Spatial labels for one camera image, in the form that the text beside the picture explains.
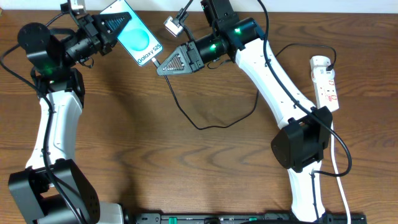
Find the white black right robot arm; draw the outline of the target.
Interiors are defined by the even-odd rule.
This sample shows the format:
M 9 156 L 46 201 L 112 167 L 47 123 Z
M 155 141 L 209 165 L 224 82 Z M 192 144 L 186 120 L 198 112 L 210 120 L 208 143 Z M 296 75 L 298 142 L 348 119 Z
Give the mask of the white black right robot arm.
M 289 174 L 291 212 L 301 222 L 319 222 L 326 212 L 319 175 L 330 139 L 330 110 L 316 108 L 293 84 L 271 50 L 268 29 L 251 17 L 240 19 L 229 1 L 200 4 L 212 33 L 179 45 L 157 65 L 157 74 L 195 73 L 207 62 L 228 55 L 255 84 L 280 129 L 271 149 Z

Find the blue Galaxy smartphone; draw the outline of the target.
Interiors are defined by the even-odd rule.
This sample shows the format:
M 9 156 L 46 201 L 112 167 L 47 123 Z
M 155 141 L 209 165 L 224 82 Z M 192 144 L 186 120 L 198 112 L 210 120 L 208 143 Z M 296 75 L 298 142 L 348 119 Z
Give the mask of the blue Galaxy smartphone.
M 142 67 L 157 54 L 161 53 L 163 46 L 125 0 L 113 2 L 103 9 L 100 14 L 120 12 L 128 12 L 131 19 L 118 35 L 118 41 L 136 63 Z

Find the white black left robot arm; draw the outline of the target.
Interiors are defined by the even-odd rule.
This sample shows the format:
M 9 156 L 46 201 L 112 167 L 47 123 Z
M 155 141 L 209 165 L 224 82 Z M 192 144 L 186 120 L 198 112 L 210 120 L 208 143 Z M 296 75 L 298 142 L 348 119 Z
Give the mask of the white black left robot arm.
M 28 85 L 41 107 L 37 141 L 25 169 L 9 176 L 9 191 L 26 223 L 130 223 L 118 203 L 102 202 L 75 162 L 76 130 L 85 86 L 76 64 L 92 67 L 131 20 L 126 12 L 78 16 L 77 30 L 31 22 L 17 35 L 33 67 Z

